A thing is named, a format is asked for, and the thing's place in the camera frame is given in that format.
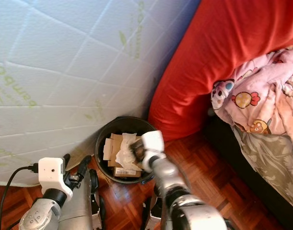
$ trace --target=red pillow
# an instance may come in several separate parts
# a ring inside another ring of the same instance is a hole
[[[158,85],[149,121],[164,140],[201,129],[213,83],[293,45],[293,0],[202,0]]]

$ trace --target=cartoon bird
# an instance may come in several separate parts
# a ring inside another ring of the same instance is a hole
[[[260,101],[258,92],[248,93],[240,92],[236,96],[232,96],[232,101],[241,109],[248,107],[249,105],[256,106]]]
[[[267,123],[263,120],[255,120],[250,127],[250,132],[260,134],[271,134],[271,131],[269,129],[270,123],[271,119]]]
[[[226,97],[234,87],[234,79],[217,81],[211,91],[211,103],[213,109],[220,109]]]

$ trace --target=black cable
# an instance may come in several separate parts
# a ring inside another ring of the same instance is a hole
[[[10,187],[10,184],[11,184],[11,182],[12,182],[14,176],[15,176],[20,170],[23,170],[23,169],[32,169],[32,167],[33,167],[33,166],[26,166],[26,167],[21,167],[21,168],[15,170],[15,171],[12,173],[10,179],[8,180],[8,183],[7,183],[7,185],[6,185],[6,188],[5,188],[4,192],[3,192],[3,195],[2,195],[2,198],[1,198],[1,201],[0,201],[0,230],[1,230],[2,206],[3,206],[4,198],[6,197],[6,194],[7,194],[7,192],[8,192],[8,189],[9,189],[9,187]]]
[[[7,230],[11,230],[15,225],[17,225],[19,222],[21,221],[21,219],[18,219],[17,221],[15,221],[13,224],[11,224]]]
[[[225,224],[226,226],[230,229],[230,230],[235,230],[231,221],[229,219],[224,218]]]

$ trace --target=quilted mattress cover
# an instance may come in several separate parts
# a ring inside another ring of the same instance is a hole
[[[0,182],[42,157],[72,167],[104,124],[143,116],[198,3],[0,0]]]

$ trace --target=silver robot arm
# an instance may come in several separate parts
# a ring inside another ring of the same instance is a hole
[[[70,230],[77,229],[77,226],[92,230],[92,186],[87,169],[90,161],[91,156],[85,157],[77,173],[70,175],[65,172],[67,162],[64,158],[42,158],[38,163],[38,174],[43,197],[23,215],[19,230]]]
[[[147,172],[153,172],[160,196],[163,198],[162,229],[226,230],[220,213],[190,193],[178,168],[164,154],[164,141],[160,131],[142,135],[131,145],[136,158]]]

